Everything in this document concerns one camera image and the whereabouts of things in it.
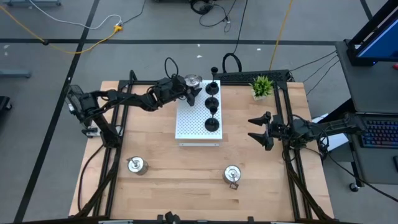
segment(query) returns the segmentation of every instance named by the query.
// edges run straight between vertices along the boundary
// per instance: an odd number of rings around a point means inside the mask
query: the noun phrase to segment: blue monitor screen
[[[358,57],[398,60],[398,19],[369,43]]]

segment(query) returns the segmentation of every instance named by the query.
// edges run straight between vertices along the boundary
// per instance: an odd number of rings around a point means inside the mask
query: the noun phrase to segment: yellow cable
[[[285,23],[286,23],[286,20],[287,20],[287,16],[289,15],[290,10],[292,9],[292,3],[293,3],[293,0],[290,0],[289,8],[288,8],[287,11],[286,11],[286,15],[285,15],[284,21],[283,21],[283,23],[282,23],[282,27],[280,28],[280,31],[279,31],[278,39],[276,40],[276,44],[275,44],[275,48],[274,48],[274,53],[272,53],[271,63],[269,64],[269,70],[271,70],[271,68],[272,68],[272,62],[274,61],[274,57],[275,57],[275,53],[276,53],[276,48],[278,48],[279,40],[282,38],[282,31],[283,31],[283,29],[284,29],[284,27],[285,27]]]
[[[36,35],[35,33],[33,33],[33,32],[32,32],[29,28],[27,28],[24,24],[20,23],[9,11],[7,11],[7,9],[5,9],[5,8],[2,7],[2,6],[0,6],[0,9],[3,10],[13,21],[15,21],[15,22],[16,22],[18,25],[20,25],[22,28],[24,28],[28,33],[30,33],[30,34],[31,34],[32,36],[34,36],[36,39],[40,40],[40,41],[43,42],[43,43],[45,42],[43,38],[41,38],[41,37],[39,37],[38,35]],[[103,39],[103,40],[101,40],[101,41],[95,43],[95,44],[92,45],[90,48],[88,48],[88,49],[86,49],[86,50],[82,50],[81,52],[69,52],[69,51],[67,51],[67,50],[63,50],[63,49],[61,49],[61,48],[59,48],[59,47],[57,47],[57,46],[55,46],[55,45],[52,45],[52,44],[49,44],[49,46],[52,47],[52,48],[54,48],[54,49],[57,49],[57,50],[59,50],[59,51],[61,51],[61,52],[63,52],[63,53],[66,53],[66,54],[82,54],[82,53],[85,53],[85,52],[87,52],[87,51],[92,50],[92,49],[93,49],[94,47],[96,47],[98,44],[100,44],[100,43],[102,43],[102,42],[104,42],[104,41],[106,41],[106,40],[112,38],[114,34],[116,34],[117,32],[121,31],[122,29],[123,29],[123,28],[122,28],[121,26],[117,26],[117,25],[116,25],[116,26],[114,27],[113,33],[112,33],[109,37],[107,37],[107,38],[105,38],[105,39]]]

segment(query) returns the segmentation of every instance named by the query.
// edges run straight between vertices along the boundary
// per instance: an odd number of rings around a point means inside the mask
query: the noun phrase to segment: green plant
[[[268,80],[268,77],[257,77],[257,79],[254,79],[254,83],[251,84],[251,87],[254,90],[254,96],[255,97],[260,97],[260,96],[268,96],[272,93],[272,84],[273,81]]]

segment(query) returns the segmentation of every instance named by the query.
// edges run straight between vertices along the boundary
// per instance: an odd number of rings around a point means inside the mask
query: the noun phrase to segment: white pot
[[[256,97],[256,93],[254,92],[253,89],[251,89],[251,94],[252,94],[253,99],[254,99],[255,101],[259,101],[259,100],[263,100],[263,99],[267,98],[267,96],[259,96],[259,97]]]

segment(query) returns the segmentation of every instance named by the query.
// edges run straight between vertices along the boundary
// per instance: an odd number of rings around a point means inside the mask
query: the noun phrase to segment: caster wheel
[[[6,110],[11,110],[12,109],[12,104],[8,104],[7,106],[6,106]]]
[[[358,192],[358,191],[359,191],[359,187],[358,187],[355,183],[350,183],[350,184],[349,184],[349,189],[350,189],[352,192]]]

